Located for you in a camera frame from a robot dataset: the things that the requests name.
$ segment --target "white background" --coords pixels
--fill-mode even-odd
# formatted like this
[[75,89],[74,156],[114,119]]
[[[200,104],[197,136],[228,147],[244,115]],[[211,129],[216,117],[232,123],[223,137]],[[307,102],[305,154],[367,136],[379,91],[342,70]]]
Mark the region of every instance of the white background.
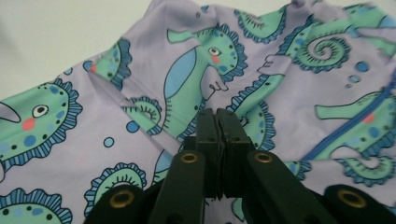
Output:
[[[256,15],[286,0],[194,0]],[[328,0],[337,6],[359,0]],[[375,1],[396,16],[396,0]],[[144,15],[149,0],[0,0],[0,100],[51,81],[64,70],[109,49]]]

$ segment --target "lavender fabric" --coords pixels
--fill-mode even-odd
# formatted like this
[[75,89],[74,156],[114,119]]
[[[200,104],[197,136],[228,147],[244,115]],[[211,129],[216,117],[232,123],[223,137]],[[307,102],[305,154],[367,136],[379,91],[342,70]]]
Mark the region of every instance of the lavender fabric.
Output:
[[[343,183],[396,214],[395,52],[374,4],[153,0],[108,51],[0,102],[0,223],[82,223],[108,189],[147,189],[209,107],[309,189]],[[205,223],[244,222],[240,199],[206,200]]]

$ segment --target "black clamp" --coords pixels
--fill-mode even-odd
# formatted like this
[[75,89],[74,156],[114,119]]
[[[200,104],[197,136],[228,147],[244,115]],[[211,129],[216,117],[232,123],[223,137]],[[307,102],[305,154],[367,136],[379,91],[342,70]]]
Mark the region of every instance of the black clamp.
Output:
[[202,224],[205,198],[223,195],[242,198],[249,224],[396,223],[361,190],[330,186],[321,196],[305,188],[275,154],[255,150],[234,113],[206,109],[163,181],[110,189],[85,224]]

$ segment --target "green seahorse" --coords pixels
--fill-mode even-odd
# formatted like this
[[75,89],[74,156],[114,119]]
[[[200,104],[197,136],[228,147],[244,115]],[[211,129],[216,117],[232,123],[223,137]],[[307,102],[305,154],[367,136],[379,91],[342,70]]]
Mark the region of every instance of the green seahorse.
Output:
[[264,101],[242,117],[241,123],[256,149],[266,151],[275,147],[271,140],[276,133],[274,116],[268,112],[267,104]]
[[[396,97],[385,96],[380,91],[364,95],[350,105],[317,105],[316,112],[320,119],[349,119],[340,129],[323,139],[303,160],[329,159],[340,147],[353,149],[363,158],[378,156],[380,149],[391,147],[396,135]],[[388,179],[393,176],[394,161],[380,159],[376,167],[367,167],[362,160],[339,160],[346,167],[346,173],[354,171],[355,176],[371,181],[367,185],[381,183],[373,179]]]
[[383,185],[394,177],[396,160],[390,157],[371,157],[367,159],[339,159],[345,167],[345,175],[353,178],[355,183],[367,187],[374,184]]
[[119,185],[134,185],[140,189],[146,186],[146,172],[140,170],[135,163],[118,163],[114,168],[106,168],[102,174],[95,178],[92,187],[84,194],[87,200],[85,207],[85,217],[91,212],[102,195],[109,189]]
[[190,49],[179,57],[170,68],[164,82],[166,102],[163,124],[156,120],[142,119],[145,111],[131,111],[129,115],[146,130],[148,134],[158,134],[162,130],[182,141],[194,132],[196,113],[205,107],[201,90],[201,80],[208,67],[214,67],[223,82],[242,76],[247,67],[244,60],[244,47],[238,43],[238,35],[231,32],[227,25],[216,26],[192,33],[190,31],[167,33],[171,44],[185,42],[195,38],[200,45]]
[[0,102],[0,168],[4,172],[48,156],[51,147],[64,141],[65,132],[76,126],[82,107],[72,87],[58,78]]
[[[369,93],[350,105],[317,105],[316,112],[320,119],[356,119],[380,94],[379,91]],[[319,144],[313,149],[320,151],[315,159],[329,159],[339,147],[352,148],[364,157],[376,156],[380,148],[393,145],[395,122],[396,97],[390,95],[372,113],[365,115],[355,125],[351,125],[329,144]]]
[[245,37],[256,43],[270,43],[282,34],[286,26],[286,6],[260,17],[240,10],[236,10],[234,14]]
[[131,75],[128,64],[132,61],[129,53],[131,44],[127,39],[120,39],[105,55],[91,66],[91,70],[110,81],[119,91],[122,81]]
[[62,208],[59,194],[48,195],[43,189],[25,193],[14,189],[8,195],[0,195],[1,223],[70,224],[73,214]]
[[390,38],[396,34],[396,22],[391,16],[370,4],[345,7],[345,11],[352,23],[350,33],[353,36],[364,36],[389,58],[395,55],[396,39]]

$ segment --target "pink cheek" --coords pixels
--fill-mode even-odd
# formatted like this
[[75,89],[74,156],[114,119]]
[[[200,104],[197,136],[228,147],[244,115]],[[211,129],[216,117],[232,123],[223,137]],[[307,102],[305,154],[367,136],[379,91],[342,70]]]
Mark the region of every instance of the pink cheek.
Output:
[[90,70],[93,71],[93,72],[96,72],[96,66],[93,64],[93,65],[90,67]]
[[26,120],[23,122],[23,124],[22,124],[22,128],[23,128],[25,131],[30,131],[30,130],[32,130],[34,127],[35,127],[35,119],[34,119],[34,118],[26,119]]
[[212,61],[213,61],[214,63],[219,63],[219,62],[220,62],[220,59],[218,58],[218,56],[212,55]]
[[363,120],[363,122],[364,122],[364,123],[371,123],[371,122],[373,122],[374,119],[375,119],[375,115],[374,115],[374,113],[371,113],[369,116],[367,116],[367,117]]

